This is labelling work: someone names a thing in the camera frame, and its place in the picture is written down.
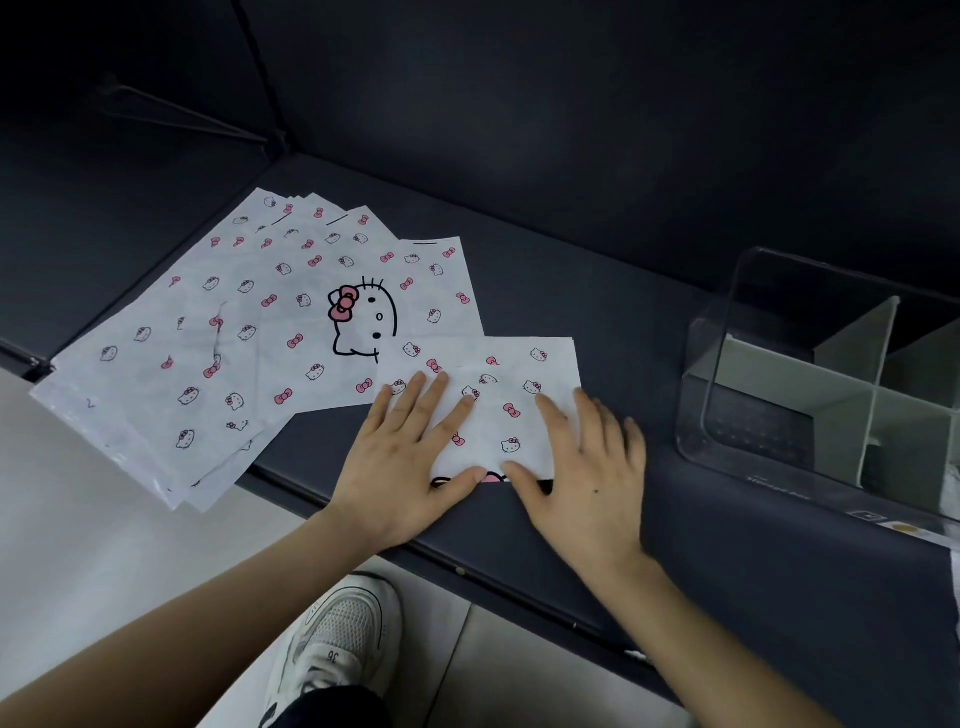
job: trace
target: dark wall panel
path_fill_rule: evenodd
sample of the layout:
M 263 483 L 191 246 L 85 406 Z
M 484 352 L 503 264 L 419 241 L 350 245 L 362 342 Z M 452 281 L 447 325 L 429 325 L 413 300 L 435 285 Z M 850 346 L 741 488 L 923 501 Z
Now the dark wall panel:
M 705 286 L 762 244 L 960 293 L 956 10 L 241 2 L 308 154 Z

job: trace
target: acrylic storage box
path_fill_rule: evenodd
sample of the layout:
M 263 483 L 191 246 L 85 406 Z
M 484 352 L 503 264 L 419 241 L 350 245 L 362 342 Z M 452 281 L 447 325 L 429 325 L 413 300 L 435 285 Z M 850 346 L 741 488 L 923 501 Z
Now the acrylic storage box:
M 687 337 L 689 460 L 960 540 L 960 301 L 765 249 Z

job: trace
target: finger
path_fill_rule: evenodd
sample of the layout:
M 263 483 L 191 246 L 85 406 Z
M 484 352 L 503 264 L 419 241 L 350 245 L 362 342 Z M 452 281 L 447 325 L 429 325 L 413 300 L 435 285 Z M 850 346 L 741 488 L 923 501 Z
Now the finger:
M 600 419 L 603 421 L 603 435 L 604 443 L 607 446 L 607 454 L 614 457 L 618 462 L 624 462 L 627 459 L 627 449 L 623 444 L 623 430 L 620 429 L 620 423 L 602 401 L 594 400 L 593 403 L 600 411 Z
M 420 401 L 411 410 L 410 416 L 401 429 L 414 442 L 422 437 L 426 426 L 430 424 L 430 418 L 433 417 L 433 413 L 440 403 L 440 397 L 444 395 L 449 381 L 450 375 L 446 372 L 440 372 L 437 378 L 433 380 L 430 388 L 427 389 L 426 394 L 420 398 Z
M 426 375 L 423 372 L 417 372 L 410 377 L 406 390 L 400 395 L 400 399 L 396 401 L 396 406 L 383 421 L 384 426 L 391 432 L 396 432 L 403 427 L 403 423 L 410 416 L 410 410 L 417 404 L 417 398 L 420 396 L 420 390 L 423 388 L 425 381 Z
M 470 395 L 463 397 L 457 402 L 457 406 L 453 408 L 450 414 L 438 422 L 437 426 L 431 429 L 426 434 L 426 437 L 423 438 L 423 442 L 430 448 L 431 452 L 433 452 L 434 458 L 440 454 L 441 450 L 450 444 L 450 440 L 457 434 L 463 423 L 467 421 L 467 417 L 469 417 L 470 412 L 473 411 L 474 402 L 475 400 Z
M 370 412 L 367 413 L 367 419 L 364 420 L 364 423 L 360 426 L 361 435 L 376 432 L 380 426 L 383 425 L 383 418 L 387 414 L 387 407 L 390 406 L 390 397 L 392 396 L 393 394 L 389 384 L 384 384 L 380 387 L 380 391 L 376 393 L 376 399 L 373 400 Z
M 647 467 L 647 441 L 634 418 L 628 417 L 623 428 L 627 432 L 627 460 L 635 471 L 643 473 Z
M 559 463 L 563 458 L 577 451 L 577 443 L 573 438 L 573 430 L 566 420 L 566 415 L 546 395 L 537 395 L 537 409 L 546 425 L 546 433 L 550 438 L 550 447 L 553 449 L 553 461 Z
M 473 493 L 477 484 L 484 479 L 486 474 L 486 468 L 469 468 L 448 483 L 445 483 L 439 488 L 435 488 L 430 493 L 430 498 L 433 500 L 434 508 L 436 508 L 436 518 L 442 516 L 465 497 Z
M 537 479 L 534 478 L 534 475 L 530 471 L 513 461 L 507 461 L 500 467 L 503 469 L 503 474 L 510 478 L 510 482 L 513 483 L 514 490 L 519 496 L 520 502 L 523 503 L 523 507 L 527 510 L 527 515 L 530 516 L 532 520 L 540 513 L 543 506 L 546 505 L 547 498 L 540 489 Z
M 577 414 L 580 416 L 580 449 L 591 455 L 604 454 L 607 448 L 604 445 L 600 410 L 580 387 L 573 390 L 573 400 L 577 403 Z

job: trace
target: shoe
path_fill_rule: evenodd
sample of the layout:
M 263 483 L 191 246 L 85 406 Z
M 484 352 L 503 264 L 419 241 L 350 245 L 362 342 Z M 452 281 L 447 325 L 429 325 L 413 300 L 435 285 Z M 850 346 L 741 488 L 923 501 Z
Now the shoe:
M 263 728 L 301 695 L 362 685 L 383 697 L 400 656 L 403 615 L 390 582 L 355 572 L 284 634 L 267 689 Z

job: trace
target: pink bow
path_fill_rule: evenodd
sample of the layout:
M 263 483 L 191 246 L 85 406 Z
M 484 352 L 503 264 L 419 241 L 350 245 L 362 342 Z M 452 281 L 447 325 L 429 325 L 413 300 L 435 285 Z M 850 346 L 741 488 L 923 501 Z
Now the pink bow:
M 344 285 L 340 287 L 339 293 L 340 300 L 330 308 L 328 315 L 333 321 L 342 324 L 353 318 L 351 309 L 360 300 L 360 291 L 352 285 Z

